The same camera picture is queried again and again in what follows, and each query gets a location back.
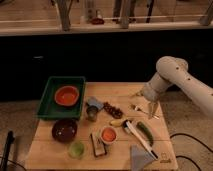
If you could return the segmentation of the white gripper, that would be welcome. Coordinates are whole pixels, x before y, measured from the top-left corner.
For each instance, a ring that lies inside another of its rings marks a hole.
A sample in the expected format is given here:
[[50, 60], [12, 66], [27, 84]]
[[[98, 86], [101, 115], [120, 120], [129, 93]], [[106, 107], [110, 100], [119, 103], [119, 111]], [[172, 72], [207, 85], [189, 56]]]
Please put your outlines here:
[[163, 91], [161, 89], [153, 88], [150, 83], [145, 83], [141, 93], [146, 100], [150, 101], [148, 104], [148, 114], [149, 118], [153, 118], [158, 107], [158, 103], [156, 101], [163, 94]]

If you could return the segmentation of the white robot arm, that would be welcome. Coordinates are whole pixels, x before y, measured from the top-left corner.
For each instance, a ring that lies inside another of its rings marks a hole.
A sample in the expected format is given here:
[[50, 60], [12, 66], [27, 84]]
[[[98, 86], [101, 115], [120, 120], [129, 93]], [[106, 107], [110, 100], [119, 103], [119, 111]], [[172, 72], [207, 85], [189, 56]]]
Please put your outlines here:
[[182, 58], [161, 57], [156, 73], [144, 84], [141, 93], [155, 102], [172, 85], [179, 87], [200, 109], [213, 119], [213, 88], [188, 73], [188, 63]]

